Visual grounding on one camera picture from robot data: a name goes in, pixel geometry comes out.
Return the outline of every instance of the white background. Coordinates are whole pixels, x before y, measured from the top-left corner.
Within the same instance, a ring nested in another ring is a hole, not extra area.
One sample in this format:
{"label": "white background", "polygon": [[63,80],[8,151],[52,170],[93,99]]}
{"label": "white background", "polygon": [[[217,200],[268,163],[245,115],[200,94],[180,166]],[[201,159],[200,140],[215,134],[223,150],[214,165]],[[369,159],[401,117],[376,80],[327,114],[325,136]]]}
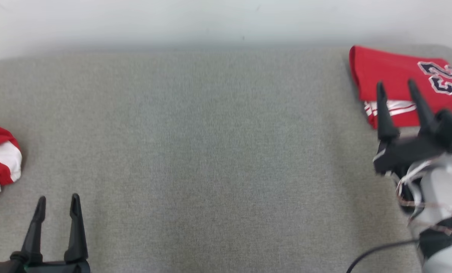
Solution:
{"label": "white background", "polygon": [[0,0],[0,59],[63,50],[431,43],[452,0]]}

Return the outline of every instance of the wire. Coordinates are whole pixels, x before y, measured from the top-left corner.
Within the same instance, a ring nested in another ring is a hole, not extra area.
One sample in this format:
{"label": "wire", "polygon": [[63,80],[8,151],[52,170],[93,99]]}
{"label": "wire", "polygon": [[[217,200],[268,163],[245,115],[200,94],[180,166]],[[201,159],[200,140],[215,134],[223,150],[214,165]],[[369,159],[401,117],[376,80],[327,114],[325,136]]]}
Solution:
{"label": "wire", "polygon": [[[430,242],[430,241],[443,241],[443,240],[452,240],[452,236],[447,237],[444,235],[440,235],[440,236],[431,236],[431,237],[426,237],[424,239],[422,239],[422,241],[424,242]],[[347,269],[346,273],[351,273],[352,270],[354,269],[354,267],[360,262],[362,261],[365,257],[381,251],[381,250],[386,250],[386,249],[390,249],[390,248],[394,248],[394,247],[399,247],[399,246],[403,246],[403,245],[407,245],[407,244],[414,244],[414,243],[420,243],[420,239],[412,239],[412,240],[405,240],[405,241],[399,241],[399,242],[395,242],[395,243],[389,243],[389,244],[383,244],[377,247],[374,247],[366,252],[364,252],[363,254],[361,254],[360,256],[358,256],[349,266],[349,268]]]}

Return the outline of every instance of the gray fabric surface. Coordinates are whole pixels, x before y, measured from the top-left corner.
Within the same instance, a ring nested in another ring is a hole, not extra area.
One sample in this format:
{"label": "gray fabric surface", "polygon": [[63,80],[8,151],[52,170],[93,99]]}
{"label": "gray fabric surface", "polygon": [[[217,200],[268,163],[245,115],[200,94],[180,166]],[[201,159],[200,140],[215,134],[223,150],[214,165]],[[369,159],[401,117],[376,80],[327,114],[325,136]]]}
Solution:
{"label": "gray fabric surface", "polygon": [[[385,48],[443,57],[431,45]],[[81,196],[96,273],[343,272],[409,238],[348,47],[71,54],[0,62],[0,126],[22,178],[0,194],[0,260],[40,195],[42,252],[67,248]],[[356,272],[418,272],[413,246]]]}

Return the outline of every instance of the black cable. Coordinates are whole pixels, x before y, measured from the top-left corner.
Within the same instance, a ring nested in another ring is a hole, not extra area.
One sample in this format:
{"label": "black cable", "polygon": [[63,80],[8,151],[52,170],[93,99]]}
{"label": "black cable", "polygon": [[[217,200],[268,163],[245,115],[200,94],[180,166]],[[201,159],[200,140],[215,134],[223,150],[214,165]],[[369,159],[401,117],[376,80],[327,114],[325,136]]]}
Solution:
{"label": "black cable", "polygon": [[[446,236],[446,235],[440,235],[440,236],[431,236],[431,237],[426,237],[423,239],[423,241],[440,241],[440,240],[452,240],[452,236]],[[383,244],[377,247],[374,247],[366,252],[364,252],[363,254],[361,254],[360,256],[358,256],[349,266],[349,268],[347,269],[346,273],[351,273],[352,270],[354,269],[354,266],[356,266],[362,259],[364,259],[365,257],[378,252],[380,250],[385,250],[385,249],[389,249],[389,248],[393,248],[393,247],[398,247],[398,246],[403,246],[403,245],[407,245],[407,244],[414,244],[414,243],[420,243],[420,239],[413,239],[413,240],[406,240],[406,241],[399,241],[396,243],[389,243],[389,244]]]}

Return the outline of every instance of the gray tablecloth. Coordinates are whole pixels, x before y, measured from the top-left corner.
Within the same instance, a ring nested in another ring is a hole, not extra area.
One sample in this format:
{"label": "gray tablecloth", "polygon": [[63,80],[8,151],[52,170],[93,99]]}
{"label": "gray tablecloth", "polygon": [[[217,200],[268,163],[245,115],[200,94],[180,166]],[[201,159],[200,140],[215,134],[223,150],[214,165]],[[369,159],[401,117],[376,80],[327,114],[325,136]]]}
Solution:
{"label": "gray tablecloth", "polygon": [[[443,57],[411,45],[394,52]],[[89,263],[116,272],[343,272],[409,238],[349,47],[86,53],[0,62],[0,126],[22,178],[0,194],[0,260],[47,197],[45,260],[61,260],[80,194]],[[413,246],[357,272],[420,271]]]}

